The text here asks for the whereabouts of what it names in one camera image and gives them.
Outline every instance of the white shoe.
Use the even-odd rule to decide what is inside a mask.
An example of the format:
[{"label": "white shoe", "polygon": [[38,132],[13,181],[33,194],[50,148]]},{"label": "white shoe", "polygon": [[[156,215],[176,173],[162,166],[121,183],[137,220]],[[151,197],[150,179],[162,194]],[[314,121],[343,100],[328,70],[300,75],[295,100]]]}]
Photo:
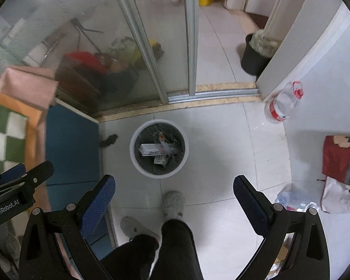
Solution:
[{"label": "white shoe", "polygon": [[120,229],[129,237],[130,241],[137,235],[149,235],[159,241],[159,236],[156,233],[147,229],[143,224],[132,217],[124,217],[120,221]]},{"label": "white shoe", "polygon": [[186,201],[179,192],[168,192],[163,198],[164,221],[171,219],[182,220]]}]

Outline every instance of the silver screw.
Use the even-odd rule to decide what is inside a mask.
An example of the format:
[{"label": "silver screw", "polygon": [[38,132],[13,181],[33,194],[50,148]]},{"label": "silver screw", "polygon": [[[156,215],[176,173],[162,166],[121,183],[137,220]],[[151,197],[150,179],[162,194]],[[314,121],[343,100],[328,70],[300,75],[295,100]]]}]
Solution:
[{"label": "silver screw", "polygon": [[32,214],[33,215],[38,215],[40,213],[40,208],[39,207],[37,207],[37,208],[34,208],[33,210],[32,210]]},{"label": "silver screw", "polygon": [[314,216],[318,213],[318,211],[315,208],[313,208],[313,207],[309,208],[309,212],[310,212],[311,215],[314,215]]},{"label": "silver screw", "polygon": [[75,203],[69,203],[68,205],[66,205],[66,209],[68,210],[68,211],[72,211],[72,210],[74,210],[76,208],[76,205],[75,205]]},{"label": "silver screw", "polygon": [[279,203],[275,203],[273,205],[273,209],[277,210],[277,211],[281,211],[281,210],[283,210],[283,206],[281,204],[279,204]]}]

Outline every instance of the checkered cloth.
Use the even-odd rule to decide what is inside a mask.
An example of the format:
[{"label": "checkered cloth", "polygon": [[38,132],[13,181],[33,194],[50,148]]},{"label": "checkered cloth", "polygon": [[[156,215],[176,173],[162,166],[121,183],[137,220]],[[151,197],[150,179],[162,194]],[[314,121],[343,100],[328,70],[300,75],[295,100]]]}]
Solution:
[{"label": "checkered cloth", "polygon": [[27,119],[0,105],[0,173],[24,163]]}]

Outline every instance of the person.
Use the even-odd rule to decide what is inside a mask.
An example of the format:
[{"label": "person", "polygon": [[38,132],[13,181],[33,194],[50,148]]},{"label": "person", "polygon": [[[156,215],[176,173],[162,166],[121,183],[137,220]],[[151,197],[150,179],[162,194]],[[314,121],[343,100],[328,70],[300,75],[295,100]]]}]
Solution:
[{"label": "person", "polygon": [[113,280],[203,280],[192,231],[182,221],[184,205],[179,192],[164,196],[162,245],[150,278],[159,236],[134,218],[121,220],[130,241],[101,260]]}]

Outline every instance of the black pants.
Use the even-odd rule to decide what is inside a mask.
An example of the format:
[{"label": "black pants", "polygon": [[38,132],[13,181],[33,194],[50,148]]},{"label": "black pants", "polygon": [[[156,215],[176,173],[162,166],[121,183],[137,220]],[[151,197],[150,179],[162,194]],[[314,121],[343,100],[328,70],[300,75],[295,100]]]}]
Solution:
[{"label": "black pants", "polygon": [[[101,260],[114,280],[147,280],[159,245],[155,238],[138,235]],[[162,246],[150,280],[203,280],[187,224],[169,220],[162,226]]]}]

